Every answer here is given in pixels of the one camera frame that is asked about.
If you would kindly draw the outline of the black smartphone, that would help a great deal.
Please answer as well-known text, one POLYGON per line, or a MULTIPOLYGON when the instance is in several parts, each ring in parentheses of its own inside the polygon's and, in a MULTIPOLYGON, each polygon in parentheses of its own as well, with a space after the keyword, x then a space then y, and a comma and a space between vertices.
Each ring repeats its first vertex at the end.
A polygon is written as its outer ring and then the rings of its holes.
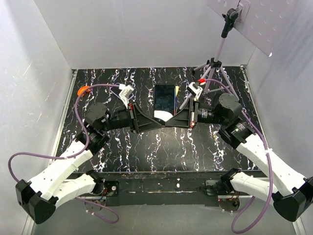
POLYGON ((176 87, 156 84, 154 88, 154 118, 167 122, 176 112, 176 87))

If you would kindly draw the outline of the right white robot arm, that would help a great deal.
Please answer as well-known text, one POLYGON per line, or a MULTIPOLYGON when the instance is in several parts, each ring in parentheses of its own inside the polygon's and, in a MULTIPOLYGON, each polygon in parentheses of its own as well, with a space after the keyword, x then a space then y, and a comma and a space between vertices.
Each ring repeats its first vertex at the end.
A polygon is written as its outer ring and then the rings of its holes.
POLYGON ((167 127, 192 128, 198 122, 219 124, 224 142, 246 156, 267 175, 269 182, 254 179, 238 169, 221 177, 222 191, 231 195, 244 192, 269 203, 286 220, 296 221, 313 203, 313 179, 295 171, 272 150, 266 149, 261 137, 240 117, 242 106, 233 94, 216 95, 213 107, 204 108, 198 101, 188 104, 170 118, 167 127))

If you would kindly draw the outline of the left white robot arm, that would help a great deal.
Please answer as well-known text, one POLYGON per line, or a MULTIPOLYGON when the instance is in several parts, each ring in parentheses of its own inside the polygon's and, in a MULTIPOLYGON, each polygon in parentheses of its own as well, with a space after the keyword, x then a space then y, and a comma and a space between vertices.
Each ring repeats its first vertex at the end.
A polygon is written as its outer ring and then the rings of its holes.
POLYGON ((110 139, 107 131, 129 127, 134 133, 159 129, 161 124, 144 114, 137 103, 111 115, 103 103, 93 104, 84 121, 86 131, 80 132, 67 150, 37 176, 20 180, 15 188, 19 205, 36 224, 47 221, 56 209, 82 194, 103 194, 105 179, 90 170, 77 179, 65 182, 81 164, 96 155, 110 139))

